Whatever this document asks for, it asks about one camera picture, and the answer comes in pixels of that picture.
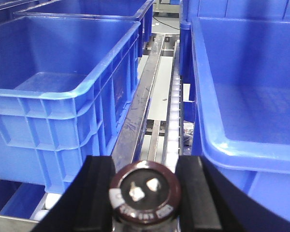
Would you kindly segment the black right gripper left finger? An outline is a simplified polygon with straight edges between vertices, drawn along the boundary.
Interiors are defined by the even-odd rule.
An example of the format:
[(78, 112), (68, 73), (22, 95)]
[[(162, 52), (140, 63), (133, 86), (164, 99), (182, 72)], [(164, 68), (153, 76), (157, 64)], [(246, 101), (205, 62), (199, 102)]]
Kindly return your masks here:
[(112, 231), (108, 192), (114, 174), (114, 162), (110, 156), (87, 156), (74, 181), (33, 231)]

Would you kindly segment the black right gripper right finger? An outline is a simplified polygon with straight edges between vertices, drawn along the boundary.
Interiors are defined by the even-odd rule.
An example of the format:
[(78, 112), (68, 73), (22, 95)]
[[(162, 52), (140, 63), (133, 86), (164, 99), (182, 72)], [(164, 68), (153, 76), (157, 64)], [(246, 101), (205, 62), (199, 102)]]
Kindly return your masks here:
[(248, 197), (212, 164), (180, 156), (175, 171), (182, 186), (183, 232), (290, 232), (290, 222)]

